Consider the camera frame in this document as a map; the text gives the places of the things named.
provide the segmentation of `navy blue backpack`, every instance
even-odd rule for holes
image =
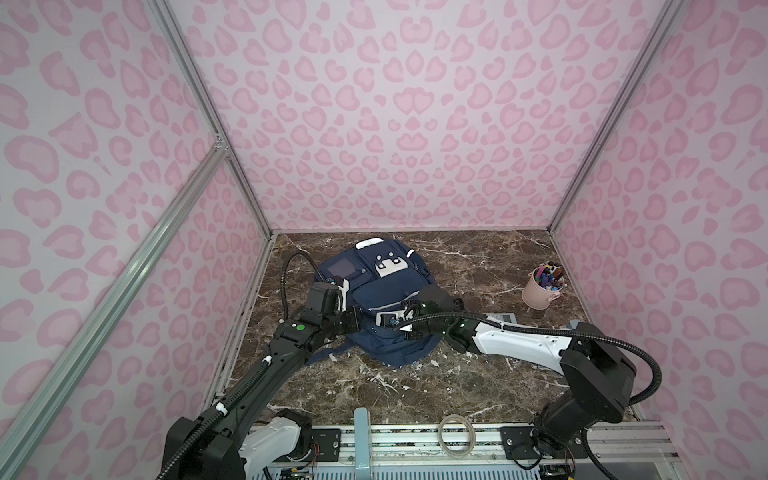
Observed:
[[[349,281],[347,308],[359,306],[363,319],[360,331],[347,335],[344,345],[319,351],[310,363],[358,346],[380,362],[404,366],[424,358],[440,342],[440,336],[435,335],[406,340],[405,333],[376,325],[378,312],[400,310],[403,300],[436,284],[424,260],[412,248],[398,240],[369,238],[318,267],[329,278],[341,276]]]

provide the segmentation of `pink wall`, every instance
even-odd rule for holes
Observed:
[[[229,167],[191,211],[21,478],[153,478],[194,418],[261,251]]]
[[[556,239],[692,479],[768,473],[768,8],[694,2]],[[647,379],[648,370],[644,370]]]
[[[212,139],[141,0],[0,12],[1,435]]]
[[[546,226],[661,0],[173,0],[272,228]]]

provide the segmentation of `black mounting plate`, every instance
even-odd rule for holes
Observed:
[[[338,462],[339,447],[341,445],[340,429],[312,429],[312,441],[320,445],[320,453],[317,456],[318,462]],[[291,461],[283,455],[275,462],[290,463]]]
[[[538,453],[533,449],[531,443],[531,430],[533,430],[532,426],[501,427],[499,429],[502,434],[502,447],[504,447],[504,454],[507,457],[507,460],[535,460],[538,458]],[[571,449],[571,452],[573,452],[575,458],[587,458],[587,452],[581,445],[581,440],[579,439],[579,443],[576,443],[576,438],[578,436],[579,435],[576,434],[568,440],[568,447]],[[563,455],[559,455],[555,458],[565,459],[566,456],[569,459],[571,457],[569,453],[563,452]]]

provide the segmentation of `robotic arm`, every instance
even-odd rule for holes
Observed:
[[[240,449],[266,404],[313,352],[329,339],[359,331],[362,312],[346,308],[345,282],[339,277],[315,282],[305,306],[277,327],[262,363],[197,419],[174,423],[157,480],[245,479],[246,470],[250,478],[281,455],[305,455],[311,424],[288,411],[249,437],[248,445],[259,452],[251,455],[255,461],[246,465]],[[660,385],[660,369],[645,351],[605,337],[588,323],[579,323],[574,330],[500,323],[457,311],[453,299],[437,286],[426,287],[403,307],[379,314],[377,322],[406,332],[410,339],[440,334],[461,353],[509,356],[564,375],[569,390],[548,403],[533,421],[529,442],[542,455],[555,457],[569,440],[598,421],[620,422],[628,405],[650,397]],[[618,346],[641,356],[654,372],[654,381],[636,396],[631,396],[636,369]]]

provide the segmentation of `pen holder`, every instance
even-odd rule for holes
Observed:
[[[538,270],[538,267],[534,268],[531,273],[528,274],[528,284],[522,292],[523,301],[526,305],[530,306],[533,310],[545,310],[552,300],[558,298],[562,294],[562,290],[553,292],[540,286],[534,280],[534,274]]]

